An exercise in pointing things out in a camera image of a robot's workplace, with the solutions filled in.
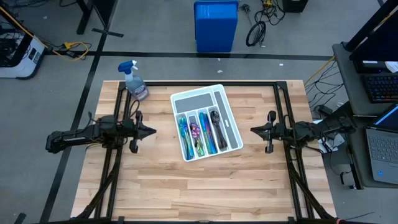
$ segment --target concrete floor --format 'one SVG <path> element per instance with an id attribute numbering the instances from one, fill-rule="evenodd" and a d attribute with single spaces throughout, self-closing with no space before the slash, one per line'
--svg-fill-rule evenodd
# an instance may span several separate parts
<path id="1" fill-rule="evenodd" d="M 108 36 L 105 51 L 125 52 L 196 52 L 191 0 L 119 0 L 110 31 L 125 36 Z M 252 16 L 259 1 L 243 0 L 252 7 Z M 350 37 L 379 8 L 376 0 L 317 0 L 309 1 L 301 14 L 287 14 L 277 26 L 267 26 L 266 47 L 246 47 L 244 40 L 250 29 L 249 21 L 239 12 L 239 22 L 232 53 L 332 55 L 331 45 Z M 19 18 L 36 34 L 54 44 L 64 41 L 84 41 L 95 50 L 101 34 L 90 31 L 101 28 L 93 12 L 84 35 L 75 29 L 81 12 L 76 5 L 59 8 L 49 1 L 37 8 L 23 9 Z M 119 63 L 131 57 L 101 57 L 84 107 L 80 126 L 87 123 L 87 112 L 95 111 L 103 80 L 122 80 L 117 72 Z M 145 80 L 209 80 L 209 79 L 299 79 L 307 80 L 325 61 L 239 58 L 136 57 L 138 74 Z M 37 75 L 30 80 L 0 80 L 0 219 L 13 223 L 20 212 L 27 214 L 24 223 L 38 222 L 57 169 L 60 154 L 44 150 L 45 139 L 54 130 L 69 130 L 81 97 L 93 57 L 69 63 L 47 55 Z M 330 83 L 342 83 L 336 74 Z M 312 99 L 315 91 L 308 94 Z M 344 88 L 327 106 L 336 109 L 346 102 Z M 84 160 L 84 147 L 74 147 L 55 201 L 50 220 L 65 220 L 70 216 L 77 183 Z M 350 190 L 347 184 L 325 167 L 336 211 L 339 217 L 350 218 L 375 212 L 356 221 L 395 223 L 398 214 L 398 190 Z M 346 167 L 336 166 L 336 171 Z"/>

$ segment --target blue bin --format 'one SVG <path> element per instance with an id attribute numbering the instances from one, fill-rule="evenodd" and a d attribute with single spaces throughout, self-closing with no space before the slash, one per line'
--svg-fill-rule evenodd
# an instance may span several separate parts
<path id="1" fill-rule="evenodd" d="M 238 23 L 238 1 L 199 0 L 193 5 L 198 52 L 230 52 Z"/>

